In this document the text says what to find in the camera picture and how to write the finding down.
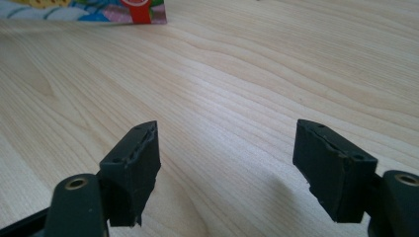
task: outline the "wooden table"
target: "wooden table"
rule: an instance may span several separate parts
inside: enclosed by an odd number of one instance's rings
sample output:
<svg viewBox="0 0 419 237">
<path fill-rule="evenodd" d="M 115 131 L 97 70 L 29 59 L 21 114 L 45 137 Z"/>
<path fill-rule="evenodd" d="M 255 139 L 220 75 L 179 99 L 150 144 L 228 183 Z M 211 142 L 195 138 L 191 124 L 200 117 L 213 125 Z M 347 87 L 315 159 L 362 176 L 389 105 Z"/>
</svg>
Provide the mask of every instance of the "wooden table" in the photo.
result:
<svg viewBox="0 0 419 237">
<path fill-rule="evenodd" d="M 143 226 L 112 236 L 367 236 L 293 165 L 297 119 L 419 173 L 417 1 L 167 0 L 165 26 L 0 21 L 0 227 L 158 120 Z"/>
</svg>

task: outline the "paper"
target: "paper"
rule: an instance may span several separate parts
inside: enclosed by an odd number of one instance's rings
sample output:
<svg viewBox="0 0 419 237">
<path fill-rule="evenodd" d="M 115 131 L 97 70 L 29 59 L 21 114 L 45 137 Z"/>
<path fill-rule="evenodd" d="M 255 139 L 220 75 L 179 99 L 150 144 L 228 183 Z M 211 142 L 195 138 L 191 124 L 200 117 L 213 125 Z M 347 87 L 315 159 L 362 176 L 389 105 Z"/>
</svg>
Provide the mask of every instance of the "paper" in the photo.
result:
<svg viewBox="0 0 419 237">
<path fill-rule="evenodd" d="M 164 0 L 0 0 L 0 18 L 165 24 Z"/>
</svg>

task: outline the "wood grain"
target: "wood grain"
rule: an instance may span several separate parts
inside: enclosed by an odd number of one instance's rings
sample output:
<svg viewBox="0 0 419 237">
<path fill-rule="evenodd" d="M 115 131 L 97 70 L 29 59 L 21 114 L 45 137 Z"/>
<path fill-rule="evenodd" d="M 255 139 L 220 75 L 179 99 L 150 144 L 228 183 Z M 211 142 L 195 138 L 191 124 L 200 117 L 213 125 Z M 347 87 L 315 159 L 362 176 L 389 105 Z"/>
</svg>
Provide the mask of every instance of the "wood grain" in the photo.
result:
<svg viewBox="0 0 419 237">
<path fill-rule="evenodd" d="M 141 228 L 112 236 L 367 236 L 293 166 L 297 119 L 419 173 L 419 3 L 171 0 L 168 25 L 0 21 L 0 227 L 156 119 Z"/>
</svg>

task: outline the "light wood surface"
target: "light wood surface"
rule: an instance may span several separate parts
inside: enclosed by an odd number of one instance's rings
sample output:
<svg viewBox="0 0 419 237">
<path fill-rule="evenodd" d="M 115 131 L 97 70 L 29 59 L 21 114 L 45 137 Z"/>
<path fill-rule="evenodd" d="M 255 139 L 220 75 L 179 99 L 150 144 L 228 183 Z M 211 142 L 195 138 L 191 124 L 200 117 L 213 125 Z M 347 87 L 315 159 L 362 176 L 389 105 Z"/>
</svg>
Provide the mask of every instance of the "light wood surface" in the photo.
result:
<svg viewBox="0 0 419 237">
<path fill-rule="evenodd" d="M 0 21 L 0 228 L 158 120 L 143 226 L 112 236 L 367 236 L 292 163 L 297 119 L 419 174 L 419 2 L 167 0 L 168 25 Z"/>
</svg>

